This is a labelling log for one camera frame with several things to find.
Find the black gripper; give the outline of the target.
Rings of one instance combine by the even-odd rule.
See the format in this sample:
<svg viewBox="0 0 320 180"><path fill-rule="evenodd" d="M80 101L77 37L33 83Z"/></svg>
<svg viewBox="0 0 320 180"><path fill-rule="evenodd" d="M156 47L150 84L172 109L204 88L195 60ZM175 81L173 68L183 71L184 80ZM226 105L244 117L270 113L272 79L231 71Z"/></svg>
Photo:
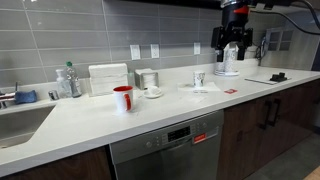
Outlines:
<svg viewBox="0 0 320 180"><path fill-rule="evenodd" d="M243 60L247 47L252 45L253 29L236 28L232 30L224 27L216 27L213 29L211 47L216 49L217 61L224 60L224 49L230 42L235 42L238 47L237 59Z"/></svg>

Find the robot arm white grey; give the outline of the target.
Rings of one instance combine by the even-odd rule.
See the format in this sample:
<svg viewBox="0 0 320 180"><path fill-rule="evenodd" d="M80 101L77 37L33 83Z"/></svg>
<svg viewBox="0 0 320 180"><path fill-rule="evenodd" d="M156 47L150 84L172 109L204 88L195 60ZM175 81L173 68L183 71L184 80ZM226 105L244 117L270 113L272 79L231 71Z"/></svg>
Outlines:
<svg viewBox="0 0 320 180"><path fill-rule="evenodd" d="M252 45L253 29L246 29L251 8L262 0L222 0L222 25L213 29L211 47L215 49L217 61L224 60L224 49L229 43L238 47L238 60L243 60Z"/></svg>

